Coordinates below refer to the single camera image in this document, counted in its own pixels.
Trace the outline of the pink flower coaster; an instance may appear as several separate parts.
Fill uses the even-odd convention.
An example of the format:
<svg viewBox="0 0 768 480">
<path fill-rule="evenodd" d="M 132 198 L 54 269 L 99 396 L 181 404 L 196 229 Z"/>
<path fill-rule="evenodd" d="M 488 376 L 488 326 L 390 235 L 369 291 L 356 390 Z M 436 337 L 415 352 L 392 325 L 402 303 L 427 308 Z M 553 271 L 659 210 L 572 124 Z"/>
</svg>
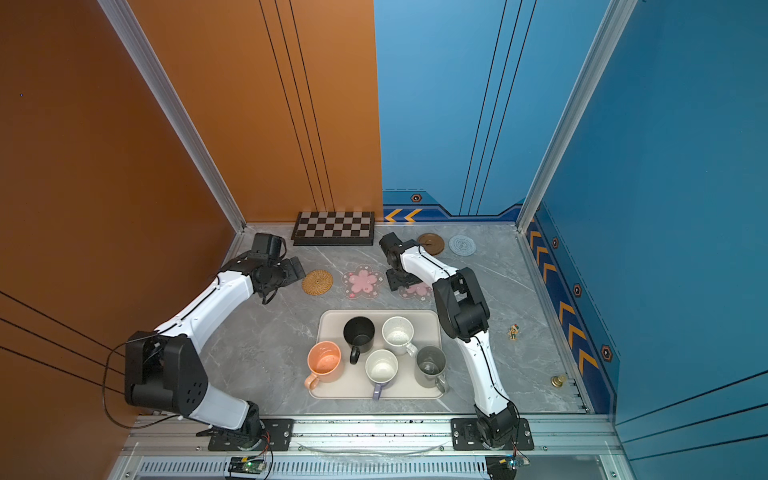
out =
<svg viewBox="0 0 768 480">
<path fill-rule="evenodd" d="M 429 300 L 433 293 L 432 288 L 426 283 L 417 283 L 407 287 L 400 287 L 398 294 L 404 299 L 417 299 L 422 302 Z"/>
<path fill-rule="evenodd" d="M 350 299 L 377 298 L 384 282 L 382 273 L 370 266 L 358 266 L 354 271 L 342 277 L 345 295 Z"/>
</svg>

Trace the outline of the brown wooden round coaster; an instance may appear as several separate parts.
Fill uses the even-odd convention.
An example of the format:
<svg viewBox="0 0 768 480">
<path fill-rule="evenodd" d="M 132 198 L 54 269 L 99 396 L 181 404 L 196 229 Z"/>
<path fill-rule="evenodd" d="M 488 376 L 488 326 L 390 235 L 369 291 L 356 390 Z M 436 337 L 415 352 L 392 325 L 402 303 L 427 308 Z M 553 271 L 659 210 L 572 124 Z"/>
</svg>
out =
<svg viewBox="0 0 768 480">
<path fill-rule="evenodd" d="M 445 249 L 444 239 L 436 233 L 424 233 L 417 238 L 417 242 L 432 256 L 437 256 Z"/>
</svg>

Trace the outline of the blue woven round coaster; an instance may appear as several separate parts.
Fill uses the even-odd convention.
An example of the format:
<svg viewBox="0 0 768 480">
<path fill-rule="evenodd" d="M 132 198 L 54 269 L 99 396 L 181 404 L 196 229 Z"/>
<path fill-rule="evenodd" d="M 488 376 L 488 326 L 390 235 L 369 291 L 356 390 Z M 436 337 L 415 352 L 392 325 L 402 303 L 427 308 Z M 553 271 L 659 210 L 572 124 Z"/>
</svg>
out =
<svg viewBox="0 0 768 480">
<path fill-rule="evenodd" d="M 477 250 L 475 241 L 466 235 L 451 237 L 448 246 L 454 254 L 462 257 L 472 256 Z"/>
</svg>

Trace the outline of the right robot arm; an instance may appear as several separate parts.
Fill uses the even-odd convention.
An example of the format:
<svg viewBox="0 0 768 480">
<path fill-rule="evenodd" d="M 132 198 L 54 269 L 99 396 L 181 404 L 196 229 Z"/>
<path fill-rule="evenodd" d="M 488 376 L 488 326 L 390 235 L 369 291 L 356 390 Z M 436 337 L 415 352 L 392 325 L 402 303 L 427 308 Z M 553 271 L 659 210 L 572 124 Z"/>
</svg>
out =
<svg viewBox="0 0 768 480">
<path fill-rule="evenodd" d="M 479 437 L 491 449 L 507 447 L 521 417 L 494 361 L 490 309 L 474 271 L 449 266 L 417 241 L 403 241 L 394 233 L 384 235 L 379 245 L 389 265 L 386 276 L 392 291 L 418 283 L 432 288 L 440 326 L 458 343 L 470 375 Z"/>
</svg>

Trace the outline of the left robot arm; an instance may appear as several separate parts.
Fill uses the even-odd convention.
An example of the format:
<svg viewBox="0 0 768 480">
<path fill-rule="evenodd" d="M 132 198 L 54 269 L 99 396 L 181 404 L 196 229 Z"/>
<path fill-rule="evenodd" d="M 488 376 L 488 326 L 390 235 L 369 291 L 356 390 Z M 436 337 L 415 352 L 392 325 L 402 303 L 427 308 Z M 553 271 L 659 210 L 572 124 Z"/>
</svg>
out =
<svg viewBox="0 0 768 480">
<path fill-rule="evenodd" d="M 264 449 L 259 407 L 212 386 L 199 353 L 243 302 L 256 295 L 266 305 L 279 289 L 305 277 L 300 260 L 286 253 L 284 238 L 256 234 L 251 248 L 227 262 L 178 314 L 152 332 L 132 335 L 124 353 L 126 402 L 207 424 L 200 434 L 230 447 Z"/>
</svg>

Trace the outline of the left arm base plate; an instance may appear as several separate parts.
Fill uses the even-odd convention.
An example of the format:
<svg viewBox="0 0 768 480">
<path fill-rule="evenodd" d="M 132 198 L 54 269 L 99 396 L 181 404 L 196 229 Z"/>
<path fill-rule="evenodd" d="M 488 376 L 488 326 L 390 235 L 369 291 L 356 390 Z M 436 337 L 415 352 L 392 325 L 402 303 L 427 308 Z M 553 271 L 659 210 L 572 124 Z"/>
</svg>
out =
<svg viewBox="0 0 768 480">
<path fill-rule="evenodd" d="M 287 452 L 290 447 L 295 421 L 290 418 L 261 420 L 261 431 L 253 439 L 232 432 L 212 428 L 207 449 L 213 452 L 262 452 L 269 446 L 271 452 Z"/>
</svg>

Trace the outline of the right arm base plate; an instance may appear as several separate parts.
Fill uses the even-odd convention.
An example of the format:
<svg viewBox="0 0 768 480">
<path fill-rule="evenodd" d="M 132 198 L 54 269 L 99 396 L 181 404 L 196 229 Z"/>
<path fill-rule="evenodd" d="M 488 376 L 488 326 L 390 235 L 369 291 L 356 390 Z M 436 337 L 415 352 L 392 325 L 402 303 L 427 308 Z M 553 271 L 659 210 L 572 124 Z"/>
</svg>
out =
<svg viewBox="0 0 768 480">
<path fill-rule="evenodd" d="M 450 421 L 453 448 L 456 451 L 508 450 L 528 452 L 535 449 L 533 434 L 526 418 L 520 420 L 503 446 L 491 447 L 481 438 L 475 418 L 453 418 Z"/>
</svg>

